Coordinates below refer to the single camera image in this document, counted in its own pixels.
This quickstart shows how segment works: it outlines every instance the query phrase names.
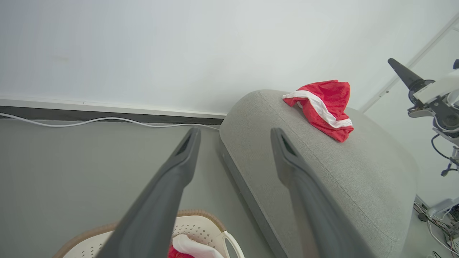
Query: white wall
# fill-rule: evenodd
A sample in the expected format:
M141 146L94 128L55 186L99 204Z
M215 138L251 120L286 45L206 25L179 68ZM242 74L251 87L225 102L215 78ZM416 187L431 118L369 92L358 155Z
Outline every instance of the white wall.
M449 31L413 68L424 79L439 79L453 71L453 63L459 58L459 32ZM432 118L410 118L407 109L413 104L408 100L408 89L399 81L389 93L380 98L365 114L394 136L413 155L419 168L418 196L429 206L440 201L459 197L459 173L450 171L440 175L448 160L439 156L430 140L436 134L432 130ZM437 148L449 156L450 142L439 137Z
M5 0L0 96L226 113L258 89L348 81L359 108L456 0Z

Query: white plastic basket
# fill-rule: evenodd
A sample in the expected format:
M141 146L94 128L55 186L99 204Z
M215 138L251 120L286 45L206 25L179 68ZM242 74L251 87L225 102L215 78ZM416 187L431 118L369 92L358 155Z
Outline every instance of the white plastic basket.
M53 258L94 258L105 244L117 223L89 230L67 242ZM234 248L238 258L244 258L241 248L233 236L228 233L221 221L202 210L179 211L175 219L172 237L186 234L198 243L215 248L225 258L230 258L225 243L227 240Z

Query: red garment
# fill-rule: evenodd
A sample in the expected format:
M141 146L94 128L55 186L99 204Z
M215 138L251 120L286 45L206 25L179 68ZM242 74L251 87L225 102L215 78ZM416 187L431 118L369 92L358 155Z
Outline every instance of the red garment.
M354 130L351 119L344 113L350 92L349 83L332 80L305 85L282 98L291 107L298 102L311 125L344 142Z
M194 258L194 257L186 253L178 252L173 246L170 246L168 258Z

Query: gray floor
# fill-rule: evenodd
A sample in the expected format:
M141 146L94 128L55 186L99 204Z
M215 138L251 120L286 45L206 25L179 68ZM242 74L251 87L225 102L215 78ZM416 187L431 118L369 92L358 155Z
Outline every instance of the gray floor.
M130 123L55 129L0 119L0 257L49 258L74 236L118 221L187 130ZM180 209L215 214L247 258L273 258L217 146L218 132L203 129ZM433 250L451 257L414 214L401 257Z

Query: gray ottoman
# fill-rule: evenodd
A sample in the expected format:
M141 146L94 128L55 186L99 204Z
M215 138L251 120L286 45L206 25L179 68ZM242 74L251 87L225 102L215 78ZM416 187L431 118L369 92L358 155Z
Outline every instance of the gray ottoman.
M249 93L220 127L221 152L278 258L298 258L289 193L277 178L269 138L282 128L380 258L398 257L408 232L417 167L409 153L362 113L348 108L355 130L339 143L311 126L283 91Z

